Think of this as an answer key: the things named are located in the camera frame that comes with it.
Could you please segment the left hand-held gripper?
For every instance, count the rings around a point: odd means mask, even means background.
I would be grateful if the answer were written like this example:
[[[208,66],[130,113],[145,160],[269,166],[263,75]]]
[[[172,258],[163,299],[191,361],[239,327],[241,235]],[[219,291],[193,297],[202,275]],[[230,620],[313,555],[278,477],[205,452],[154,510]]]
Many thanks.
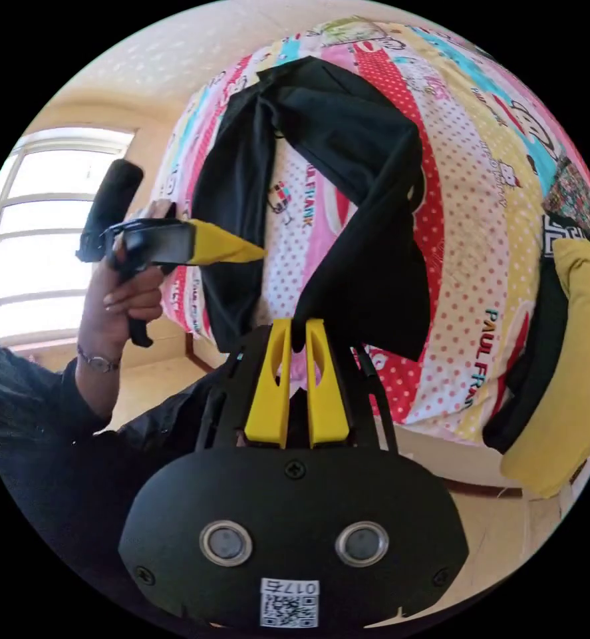
[[[215,224],[201,220],[141,218],[108,227],[102,247],[118,283],[131,280],[148,266],[170,273],[179,265],[245,264],[263,260],[265,250]]]

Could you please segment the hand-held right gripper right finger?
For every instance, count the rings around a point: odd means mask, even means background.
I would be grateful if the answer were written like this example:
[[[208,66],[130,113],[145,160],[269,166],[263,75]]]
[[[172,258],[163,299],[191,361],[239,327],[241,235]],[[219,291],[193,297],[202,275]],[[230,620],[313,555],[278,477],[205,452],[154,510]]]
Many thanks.
[[[343,443],[350,428],[323,320],[307,321],[305,350],[310,446],[314,449]]]

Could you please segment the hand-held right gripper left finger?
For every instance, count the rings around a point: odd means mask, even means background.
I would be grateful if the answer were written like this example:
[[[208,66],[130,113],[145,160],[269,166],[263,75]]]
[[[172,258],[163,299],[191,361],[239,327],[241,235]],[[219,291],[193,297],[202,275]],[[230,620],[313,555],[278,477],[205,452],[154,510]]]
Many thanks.
[[[284,449],[287,443],[291,369],[291,319],[273,322],[244,428],[253,445]]]

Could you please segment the person's left hand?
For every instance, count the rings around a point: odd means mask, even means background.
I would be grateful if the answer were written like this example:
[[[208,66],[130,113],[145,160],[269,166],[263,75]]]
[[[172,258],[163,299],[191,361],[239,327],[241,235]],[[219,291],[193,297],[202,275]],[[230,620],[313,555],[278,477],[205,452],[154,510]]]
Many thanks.
[[[78,357],[91,367],[110,371],[119,367],[131,325],[146,328],[162,314],[160,266],[147,264],[125,246],[117,233],[94,269],[84,300],[77,334]]]

